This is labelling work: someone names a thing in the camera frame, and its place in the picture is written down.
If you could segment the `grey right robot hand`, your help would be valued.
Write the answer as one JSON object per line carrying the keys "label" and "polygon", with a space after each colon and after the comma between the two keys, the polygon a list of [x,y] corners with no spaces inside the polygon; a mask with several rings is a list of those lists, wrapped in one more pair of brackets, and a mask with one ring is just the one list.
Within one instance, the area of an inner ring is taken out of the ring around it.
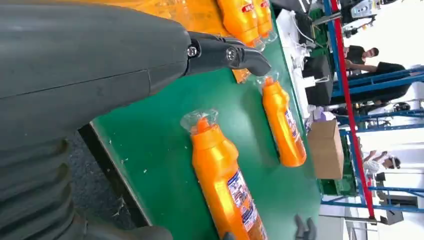
{"label": "grey right robot hand", "polygon": [[296,240],[316,240],[317,239],[317,226],[315,225],[313,219],[308,217],[306,223],[302,220],[302,218],[296,214],[294,217],[294,221],[296,224]]}

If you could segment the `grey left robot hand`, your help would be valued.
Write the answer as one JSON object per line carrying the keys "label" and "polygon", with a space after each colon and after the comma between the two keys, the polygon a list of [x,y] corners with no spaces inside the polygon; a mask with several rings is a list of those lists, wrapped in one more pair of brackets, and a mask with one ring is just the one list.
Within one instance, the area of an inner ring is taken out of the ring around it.
{"label": "grey left robot hand", "polygon": [[263,76],[256,49],[134,9],[88,3],[0,4],[0,148],[60,139],[183,76],[222,68]]}

